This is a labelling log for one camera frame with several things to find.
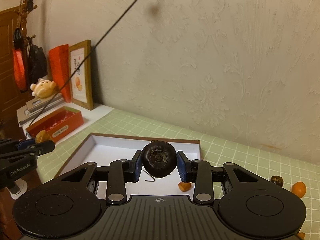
wooden door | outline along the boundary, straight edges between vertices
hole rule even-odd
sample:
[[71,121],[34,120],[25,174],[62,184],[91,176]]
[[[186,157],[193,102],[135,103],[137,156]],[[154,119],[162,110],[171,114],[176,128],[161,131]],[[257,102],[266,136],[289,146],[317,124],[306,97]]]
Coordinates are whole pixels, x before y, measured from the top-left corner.
[[17,14],[11,8],[0,12],[0,121],[4,123],[17,118],[17,109],[28,100],[28,92],[20,93],[13,74],[13,32]]

white circular base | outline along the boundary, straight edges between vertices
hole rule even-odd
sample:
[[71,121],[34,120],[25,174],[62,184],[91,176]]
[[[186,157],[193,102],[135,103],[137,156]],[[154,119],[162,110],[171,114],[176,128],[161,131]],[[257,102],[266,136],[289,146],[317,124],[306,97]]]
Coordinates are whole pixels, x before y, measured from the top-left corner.
[[17,184],[17,186],[20,188],[20,190],[16,193],[16,194],[12,194],[10,191],[10,195],[13,199],[17,199],[18,197],[20,197],[22,194],[27,192],[28,189],[28,184],[23,180],[23,179],[17,179],[15,181],[15,183]]

coat rack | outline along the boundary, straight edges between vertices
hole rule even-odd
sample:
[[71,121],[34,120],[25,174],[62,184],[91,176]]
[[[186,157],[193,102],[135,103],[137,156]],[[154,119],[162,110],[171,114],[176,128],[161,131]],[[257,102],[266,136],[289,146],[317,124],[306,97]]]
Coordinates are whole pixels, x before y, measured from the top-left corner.
[[23,65],[25,67],[25,72],[28,73],[28,51],[27,51],[27,46],[28,46],[28,42],[35,38],[36,35],[33,35],[32,37],[28,37],[27,36],[27,16],[30,12],[28,12],[27,10],[27,2],[28,0],[23,0],[23,3],[21,5],[21,12],[18,11],[14,11],[15,13],[17,13],[20,18],[20,29],[21,29],[21,35],[23,37],[23,50],[22,50],[22,60],[23,60]]

picture frame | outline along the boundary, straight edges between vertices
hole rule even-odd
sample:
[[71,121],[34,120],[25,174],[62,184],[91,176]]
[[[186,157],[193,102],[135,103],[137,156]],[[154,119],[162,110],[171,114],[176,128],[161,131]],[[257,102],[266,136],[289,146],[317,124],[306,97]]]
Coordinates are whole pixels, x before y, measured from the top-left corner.
[[[91,40],[69,46],[69,77],[91,50]],[[79,68],[70,82],[71,101],[86,109],[93,109],[90,57]]]

plush toy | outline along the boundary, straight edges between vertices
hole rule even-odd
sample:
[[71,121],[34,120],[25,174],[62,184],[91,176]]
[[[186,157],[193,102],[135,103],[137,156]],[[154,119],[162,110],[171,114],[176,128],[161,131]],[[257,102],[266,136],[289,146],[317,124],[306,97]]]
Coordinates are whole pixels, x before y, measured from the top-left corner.
[[56,83],[50,80],[40,79],[38,84],[31,84],[30,89],[33,91],[32,95],[38,98],[47,98],[54,93]]

